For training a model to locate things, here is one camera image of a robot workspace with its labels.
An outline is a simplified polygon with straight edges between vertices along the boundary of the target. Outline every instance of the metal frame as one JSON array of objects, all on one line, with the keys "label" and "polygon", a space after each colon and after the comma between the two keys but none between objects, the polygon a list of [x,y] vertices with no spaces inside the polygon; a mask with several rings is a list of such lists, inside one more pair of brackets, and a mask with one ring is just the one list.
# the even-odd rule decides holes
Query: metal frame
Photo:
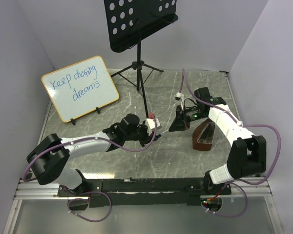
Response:
[{"label": "metal frame", "polygon": [[[180,71],[177,69],[169,69],[170,71]],[[232,100],[234,103],[234,106],[236,107],[236,103],[234,101],[233,98],[233,94],[231,91],[231,87],[229,84],[229,80],[228,77],[226,76],[226,81],[232,96]],[[51,109],[51,101],[49,102],[49,105],[47,107],[47,112],[45,115],[45,119],[44,119],[44,123],[42,126],[42,131],[39,137],[39,141],[38,143],[40,143],[42,136],[43,136],[43,132],[46,126],[46,122],[50,113],[50,109]],[[240,115],[238,112],[238,109],[236,108],[237,111],[237,115],[238,118],[240,119]],[[252,181],[252,182],[256,182],[262,179],[262,177],[251,177],[251,178],[244,178],[248,181]],[[276,234],[283,234],[283,228],[281,225],[281,221],[274,203],[274,200],[272,198],[272,192],[270,190],[269,184],[268,182],[264,182],[261,185],[258,186],[254,186],[254,185],[248,185],[245,184],[243,182],[237,181],[236,184],[240,185],[246,192],[247,196],[249,197],[264,197],[265,201],[266,201],[266,205],[267,205],[267,209],[272,221],[272,225],[273,225],[273,229],[274,232]],[[38,182],[36,181],[31,181],[31,182],[23,182],[22,180],[19,181],[16,193],[15,193],[15,197],[14,197],[14,201],[11,207],[11,211],[8,217],[8,220],[6,222],[5,228],[3,233],[4,234],[12,234],[17,218],[18,218],[18,214],[21,208],[21,203],[23,200],[44,200],[44,199],[61,199],[61,200],[69,200],[72,199],[72,197],[58,197],[58,189],[59,189],[59,184],[56,183],[50,183],[44,186],[39,185]],[[231,191],[232,194],[231,195],[221,195],[221,197],[242,197],[244,196],[241,191],[236,188],[235,186],[231,186]],[[205,195],[205,196],[201,196],[201,198],[208,198],[208,197],[213,197],[212,195]]]}]

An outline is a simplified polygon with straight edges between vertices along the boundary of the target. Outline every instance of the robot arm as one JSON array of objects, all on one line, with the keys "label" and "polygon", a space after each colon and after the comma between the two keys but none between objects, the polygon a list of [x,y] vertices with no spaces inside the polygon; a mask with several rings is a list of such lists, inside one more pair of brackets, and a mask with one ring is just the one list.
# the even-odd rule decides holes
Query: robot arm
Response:
[{"label": "robot arm", "polygon": [[176,118],[169,131],[186,130],[190,127],[190,122],[208,117],[220,128],[231,145],[227,163],[206,172],[205,186],[210,187],[264,172],[266,170],[266,140],[264,137],[255,136],[244,128],[242,122],[232,114],[226,102],[221,97],[212,97],[207,87],[200,88],[194,93],[197,98],[216,107],[210,107],[200,102],[190,108],[177,106]]},{"label": "robot arm", "polygon": [[[78,170],[64,168],[69,159],[95,152],[108,152],[118,149],[112,142],[123,146],[128,140],[139,141],[141,146],[149,143],[155,130],[155,123],[152,118],[146,119],[142,124],[134,114],[128,114],[119,123],[114,123],[109,128],[93,135],[77,138],[59,138],[56,134],[48,135],[27,157],[30,163],[43,151],[68,142],[68,144],[41,156],[33,165],[32,170],[38,183],[45,185],[53,181],[68,187],[71,190],[83,190],[83,175]],[[161,125],[156,119],[157,129]],[[83,140],[87,137],[98,137],[99,139]]]}]

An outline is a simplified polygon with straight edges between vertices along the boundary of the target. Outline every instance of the gray wall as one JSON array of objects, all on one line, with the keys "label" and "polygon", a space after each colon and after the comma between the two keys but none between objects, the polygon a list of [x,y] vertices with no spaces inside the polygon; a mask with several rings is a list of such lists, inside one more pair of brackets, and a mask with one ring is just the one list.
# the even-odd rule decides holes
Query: gray wall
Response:
[{"label": "gray wall", "polygon": [[[103,0],[18,2],[57,69],[95,55],[108,68],[126,67],[136,58],[135,48],[110,50]],[[142,59],[162,68],[229,71],[266,3],[178,0],[179,20],[143,41]]]},{"label": "gray wall", "polygon": [[[278,128],[283,140],[269,179],[286,233],[293,234],[293,0],[269,0],[230,72],[242,119]],[[276,139],[266,134],[269,160]]]},{"label": "gray wall", "polygon": [[0,0],[0,233],[46,113],[40,78],[52,70],[20,6]]}]

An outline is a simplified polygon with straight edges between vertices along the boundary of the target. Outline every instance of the music stand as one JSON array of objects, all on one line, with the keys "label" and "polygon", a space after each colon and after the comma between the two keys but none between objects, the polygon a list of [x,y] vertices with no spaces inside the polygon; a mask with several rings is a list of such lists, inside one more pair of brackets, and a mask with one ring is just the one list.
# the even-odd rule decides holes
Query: music stand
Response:
[{"label": "music stand", "polygon": [[[137,45],[137,61],[111,77],[120,75],[134,85],[137,91],[142,89],[146,117],[149,118],[144,83],[154,70],[164,71],[141,60],[141,41],[178,20],[175,14],[176,0],[104,0],[104,5],[112,51],[120,53]],[[141,72],[143,66],[152,69],[145,81]],[[121,74],[130,68],[137,70],[137,85]]]}]

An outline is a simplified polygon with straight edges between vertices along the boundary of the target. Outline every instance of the marble table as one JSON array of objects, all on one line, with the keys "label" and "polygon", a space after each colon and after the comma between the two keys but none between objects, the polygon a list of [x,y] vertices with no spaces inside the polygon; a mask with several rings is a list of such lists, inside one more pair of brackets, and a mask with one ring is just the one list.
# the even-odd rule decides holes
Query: marble table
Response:
[{"label": "marble table", "polygon": [[[143,70],[146,78],[150,70]],[[135,82],[135,71],[123,73]],[[230,92],[225,73],[210,71],[188,71],[191,89],[207,86],[214,97],[222,97],[233,114],[237,116],[234,100]],[[120,99],[101,109],[101,113],[90,113],[76,120],[76,125],[61,122],[55,108],[51,105],[43,130],[43,137],[57,133],[59,137],[80,137],[93,134],[120,121],[128,113],[136,114],[140,120],[145,119],[143,98],[135,87],[120,76],[113,77],[119,91]],[[149,112],[159,118],[162,129],[167,130],[175,118],[178,102],[173,99],[181,82],[181,70],[165,70],[164,73],[153,71],[145,83],[146,100]],[[183,93],[190,94],[186,86]],[[66,164],[67,167],[79,169],[86,178],[174,178],[203,177],[205,172],[226,163],[230,144],[220,129],[216,127],[214,143],[208,152],[192,149],[192,132],[204,120],[191,123],[191,128],[182,132],[166,132],[151,147],[139,153],[118,149],[108,153],[84,155]],[[128,148],[140,148],[139,142],[127,142]]]}]

